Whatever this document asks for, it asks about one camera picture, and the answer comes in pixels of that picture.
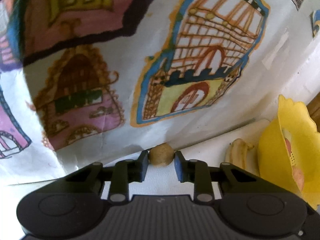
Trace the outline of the small round brown fruit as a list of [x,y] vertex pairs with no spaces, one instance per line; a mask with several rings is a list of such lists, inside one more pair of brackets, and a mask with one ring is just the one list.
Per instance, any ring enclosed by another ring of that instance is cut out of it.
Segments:
[[153,166],[168,166],[174,159],[174,149],[167,143],[153,147],[149,151],[149,162]]

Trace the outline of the small yellow banana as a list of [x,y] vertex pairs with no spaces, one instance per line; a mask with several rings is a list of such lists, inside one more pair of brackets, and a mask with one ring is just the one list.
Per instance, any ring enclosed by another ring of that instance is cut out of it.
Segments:
[[241,138],[235,139],[228,147],[225,162],[231,163],[243,170],[260,176],[257,150],[254,145]]

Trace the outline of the yellow plastic bowl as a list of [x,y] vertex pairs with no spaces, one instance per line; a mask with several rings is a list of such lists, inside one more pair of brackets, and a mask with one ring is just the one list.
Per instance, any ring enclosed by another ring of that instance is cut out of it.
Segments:
[[303,102],[278,97],[276,117],[259,138],[261,178],[319,206],[319,132]]

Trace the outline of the houses drawing paper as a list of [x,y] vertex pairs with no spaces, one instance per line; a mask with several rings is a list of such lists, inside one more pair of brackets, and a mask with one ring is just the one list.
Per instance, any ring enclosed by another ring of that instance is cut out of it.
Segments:
[[319,89],[319,0],[1,0],[1,184],[183,148]]

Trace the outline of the anime girl drawing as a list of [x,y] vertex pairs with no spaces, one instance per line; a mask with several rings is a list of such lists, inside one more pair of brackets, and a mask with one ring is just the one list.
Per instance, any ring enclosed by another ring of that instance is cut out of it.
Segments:
[[320,10],[315,10],[310,15],[312,35],[315,38],[320,30]]

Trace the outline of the wooden door frame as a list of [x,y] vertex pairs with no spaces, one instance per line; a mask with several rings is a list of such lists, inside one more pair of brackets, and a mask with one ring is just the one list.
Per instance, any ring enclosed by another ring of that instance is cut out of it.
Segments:
[[317,94],[311,102],[307,105],[307,109],[310,115],[310,118],[315,122],[317,125],[317,130],[319,132],[320,129],[320,97]]

